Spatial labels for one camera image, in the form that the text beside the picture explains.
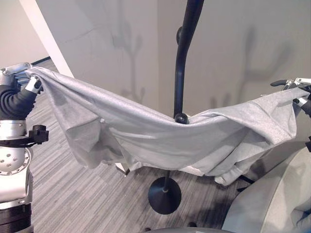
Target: white wall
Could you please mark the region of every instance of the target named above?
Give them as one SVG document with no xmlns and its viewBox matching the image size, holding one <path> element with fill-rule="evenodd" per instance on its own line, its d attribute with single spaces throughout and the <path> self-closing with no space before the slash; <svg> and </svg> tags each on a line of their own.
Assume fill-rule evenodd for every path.
<svg viewBox="0 0 311 233">
<path fill-rule="evenodd" d="M 156 0 L 37 0 L 75 78 L 158 109 Z"/>
<path fill-rule="evenodd" d="M 172 115 L 176 31 L 186 0 L 158 0 L 160 111 Z M 186 63 L 184 112 L 196 114 L 280 90 L 279 79 L 311 77 L 310 0 L 207 0 Z M 310 119 L 298 119 L 298 140 Z"/>
<path fill-rule="evenodd" d="M 0 67 L 48 56 L 18 0 L 0 0 Z"/>
</svg>

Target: cloth fold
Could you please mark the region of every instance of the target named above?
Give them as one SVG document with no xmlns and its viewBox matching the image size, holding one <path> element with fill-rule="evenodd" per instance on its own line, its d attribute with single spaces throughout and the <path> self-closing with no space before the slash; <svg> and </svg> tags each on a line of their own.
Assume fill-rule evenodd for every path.
<svg viewBox="0 0 311 233">
<path fill-rule="evenodd" d="M 299 88 L 210 109 L 189 125 L 59 73 L 34 67 L 75 158 L 88 168 L 127 163 L 215 176 L 229 185 L 269 149 L 296 135 Z"/>
</svg>

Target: round stand base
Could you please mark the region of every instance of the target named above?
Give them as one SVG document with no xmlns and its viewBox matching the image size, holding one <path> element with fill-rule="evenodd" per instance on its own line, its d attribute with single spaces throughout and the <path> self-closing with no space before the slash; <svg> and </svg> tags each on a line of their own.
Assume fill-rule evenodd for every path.
<svg viewBox="0 0 311 233">
<path fill-rule="evenodd" d="M 152 183 L 148 192 L 151 207 L 162 215 L 173 213 L 181 201 L 179 185 L 173 179 L 168 179 L 168 190 L 163 190 L 165 177 L 161 177 Z"/>
</svg>

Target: black ball knob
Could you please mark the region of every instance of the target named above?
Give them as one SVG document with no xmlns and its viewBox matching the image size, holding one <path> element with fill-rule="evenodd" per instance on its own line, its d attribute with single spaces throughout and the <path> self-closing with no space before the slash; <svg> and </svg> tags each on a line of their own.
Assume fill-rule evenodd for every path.
<svg viewBox="0 0 311 233">
<path fill-rule="evenodd" d="M 175 122 L 180 123 L 180 124 L 184 124 L 184 125 L 188 125 L 189 124 L 189 120 L 186 114 L 184 113 L 178 113 L 176 114 L 176 116 L 174 117 Z"/>
<path fill-rule="evenodd" d="M 180 39 L 180 36 L 181 36 L 181 29 L 182 29 L 182 27 L 178 28 L 178 30 L 177 30 L 177 34 L 176 34 L 177 44 L 179 44 L 179 39 Z"/>
</svg>

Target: gray fabric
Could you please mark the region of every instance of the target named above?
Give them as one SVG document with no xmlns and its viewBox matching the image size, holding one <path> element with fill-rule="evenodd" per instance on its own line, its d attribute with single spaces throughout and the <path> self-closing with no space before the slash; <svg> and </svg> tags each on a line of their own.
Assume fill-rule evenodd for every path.
<svg viewBox="0 0 311 233">
<path fill-rule="evenodd" d="M 186 167 L 229 185 L 265 151 L 296 135 L 292 100 L 299 88 L 235 106 L 210 109 L 189 125 L 126 98 L 50 70 L 41 77 L 76 159 L 94 168 L 100 162 L 126 162 L 130 169 Z"/>
</svg>

